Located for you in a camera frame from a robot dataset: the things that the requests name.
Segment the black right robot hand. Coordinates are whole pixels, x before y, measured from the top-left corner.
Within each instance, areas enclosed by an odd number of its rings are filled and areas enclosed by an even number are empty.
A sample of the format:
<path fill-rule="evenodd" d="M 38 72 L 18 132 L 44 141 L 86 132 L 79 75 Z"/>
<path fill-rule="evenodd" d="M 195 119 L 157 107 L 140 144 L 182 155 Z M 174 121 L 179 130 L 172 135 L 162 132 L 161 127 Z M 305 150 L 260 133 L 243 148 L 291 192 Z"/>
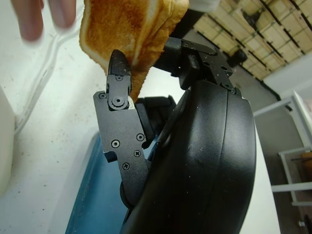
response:
<path fill-rule="evenodd" d="M 117 161 L 128 208 L 123 234 L 237 234 L 251 201 L 256 136 L 250 104 L 215 49 L 169 38 L 155 66 L 179 79 L 184 94 L 155 133 L 143 103 L 130 108 L 132 75 L 111 54 L 106 91 L 94 94 L 104 155 Z"/>

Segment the person's bare hand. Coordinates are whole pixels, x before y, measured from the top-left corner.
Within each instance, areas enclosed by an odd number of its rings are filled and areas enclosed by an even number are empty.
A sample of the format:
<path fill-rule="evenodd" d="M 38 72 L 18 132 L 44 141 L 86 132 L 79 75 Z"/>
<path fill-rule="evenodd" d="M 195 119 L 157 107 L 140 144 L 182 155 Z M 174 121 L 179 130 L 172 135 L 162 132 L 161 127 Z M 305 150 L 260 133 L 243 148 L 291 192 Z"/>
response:
<path fill-rule="evenodd" d="M 17 17 L 20 36 L 23 40 L 38 40 L 43 32 L 42 0 L 12 0 L 12 7 Z M 70 28 L 76 19 L 75 0 L 48 0 L 53 23 L 60 29 Z"/>

